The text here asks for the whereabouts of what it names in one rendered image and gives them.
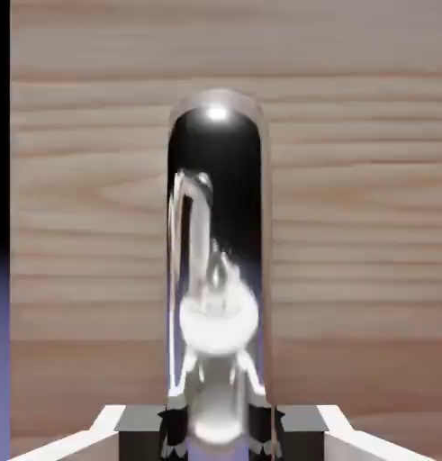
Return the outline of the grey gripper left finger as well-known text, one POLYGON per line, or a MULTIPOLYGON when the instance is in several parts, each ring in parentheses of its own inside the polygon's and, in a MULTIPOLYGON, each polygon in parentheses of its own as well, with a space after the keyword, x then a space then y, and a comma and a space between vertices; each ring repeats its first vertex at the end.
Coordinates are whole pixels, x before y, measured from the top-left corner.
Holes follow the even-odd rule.
POLYGON ((106 405, 89 429, 9 461, 158 461, 163 405, 106 405))

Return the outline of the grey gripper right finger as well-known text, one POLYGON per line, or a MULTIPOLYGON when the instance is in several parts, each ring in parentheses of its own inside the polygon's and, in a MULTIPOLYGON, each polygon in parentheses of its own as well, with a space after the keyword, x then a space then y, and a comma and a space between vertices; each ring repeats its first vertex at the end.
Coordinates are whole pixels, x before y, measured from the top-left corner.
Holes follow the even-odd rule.
POLYGON ((436 461, 354 429, 337 405, 277 408, 279 461, 436 461))

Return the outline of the curved shiny metal handle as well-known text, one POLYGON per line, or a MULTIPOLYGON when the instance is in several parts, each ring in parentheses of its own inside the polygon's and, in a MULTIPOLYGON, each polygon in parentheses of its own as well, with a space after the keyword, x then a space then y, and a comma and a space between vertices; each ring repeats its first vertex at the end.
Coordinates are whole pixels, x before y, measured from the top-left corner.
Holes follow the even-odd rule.
POLYGON ((271 178, 257 100, 189 95, 167 143, 167 401, 158 461, 272 461, 271 178))

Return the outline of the light wood cabinet door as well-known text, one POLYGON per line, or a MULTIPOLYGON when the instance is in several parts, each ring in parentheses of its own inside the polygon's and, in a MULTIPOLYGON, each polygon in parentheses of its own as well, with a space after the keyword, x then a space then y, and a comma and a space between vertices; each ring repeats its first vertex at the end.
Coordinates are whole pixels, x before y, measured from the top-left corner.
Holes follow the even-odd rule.
POLYGON ((12 1, 11 452, 165 384, 176 102, 255 96, 273 385, 442 461, 442 0, 12 1))

